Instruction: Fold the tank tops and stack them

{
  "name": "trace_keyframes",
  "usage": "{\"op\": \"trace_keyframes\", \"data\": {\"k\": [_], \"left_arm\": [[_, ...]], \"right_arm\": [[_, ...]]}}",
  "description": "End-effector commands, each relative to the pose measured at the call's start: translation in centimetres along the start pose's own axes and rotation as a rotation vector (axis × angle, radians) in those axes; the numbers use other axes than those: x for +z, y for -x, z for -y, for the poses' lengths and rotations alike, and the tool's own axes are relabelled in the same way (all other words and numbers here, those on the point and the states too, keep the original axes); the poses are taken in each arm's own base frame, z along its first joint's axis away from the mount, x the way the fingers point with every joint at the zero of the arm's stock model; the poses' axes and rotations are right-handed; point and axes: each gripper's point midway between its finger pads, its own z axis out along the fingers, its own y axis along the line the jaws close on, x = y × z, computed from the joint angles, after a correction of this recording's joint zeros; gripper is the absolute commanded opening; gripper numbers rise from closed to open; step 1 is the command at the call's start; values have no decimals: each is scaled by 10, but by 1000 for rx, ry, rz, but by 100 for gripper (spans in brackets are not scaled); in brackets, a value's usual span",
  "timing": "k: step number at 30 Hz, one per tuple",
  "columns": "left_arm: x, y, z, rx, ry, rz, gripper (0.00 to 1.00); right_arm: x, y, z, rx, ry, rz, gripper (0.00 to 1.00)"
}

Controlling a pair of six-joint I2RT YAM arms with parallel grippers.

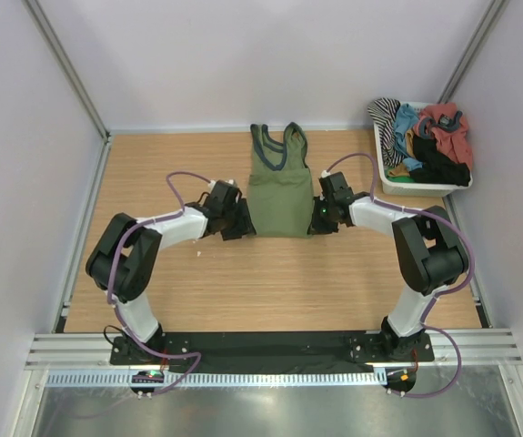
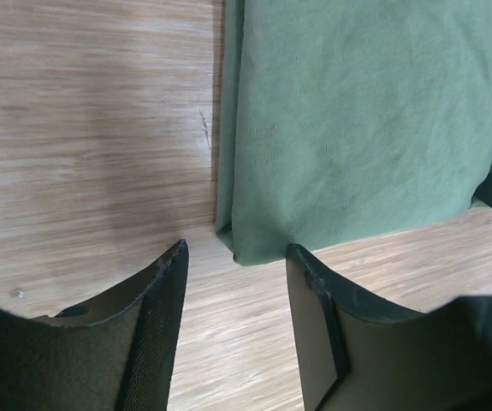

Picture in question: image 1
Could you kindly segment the green tank top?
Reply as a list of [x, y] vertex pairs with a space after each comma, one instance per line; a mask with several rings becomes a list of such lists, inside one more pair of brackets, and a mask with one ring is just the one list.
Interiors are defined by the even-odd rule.
[[256, 234], [264, 238], [307, 238], [314, 188], [306, 163], [308, 142], [303, 129], [289, 123], [281, 140], [267, 125], [252, 124], [251, 172], [247, 202]]

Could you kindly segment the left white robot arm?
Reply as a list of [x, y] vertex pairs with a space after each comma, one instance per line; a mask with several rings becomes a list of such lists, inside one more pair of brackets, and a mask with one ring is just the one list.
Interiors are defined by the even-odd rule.
[[161, 323], [153, 314], [146, 289], [158, 253], [176, 244], [220, 234], [240, 239], [254, 233], [246, 199], [232, 181], [211, 181], [196, 201], [174, 212], [149, 218], [125, 213], [112, 217], [96, 243], [86, 274], [106, 293], [131, 352], [144, 364], [165, 358]]

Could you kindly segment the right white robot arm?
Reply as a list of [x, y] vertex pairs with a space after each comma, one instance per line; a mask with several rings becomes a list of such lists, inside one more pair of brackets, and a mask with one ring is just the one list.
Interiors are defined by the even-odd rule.
[[405, 360], [422, 341], [424, 322], [440, 293], [470, 268], [463, 241], [441, 207], [410, 209], [355, 193], [341, 172], [323, 172], [319, 185], [312, 218], [316, 233], [333, 233], [345, 225], [394, 240], [405, 287], [370, 344], [375, 354]]

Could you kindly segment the black tank top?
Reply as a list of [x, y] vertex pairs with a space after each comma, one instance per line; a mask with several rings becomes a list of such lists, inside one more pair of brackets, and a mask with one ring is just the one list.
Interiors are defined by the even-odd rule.
[[409, 172], [417, 183], [446, 184], [468, 187], [470, 170], [465, 163], [456, 163], [438, 151], [435, 139], [414, 136], [414, 153], [423, 167]]

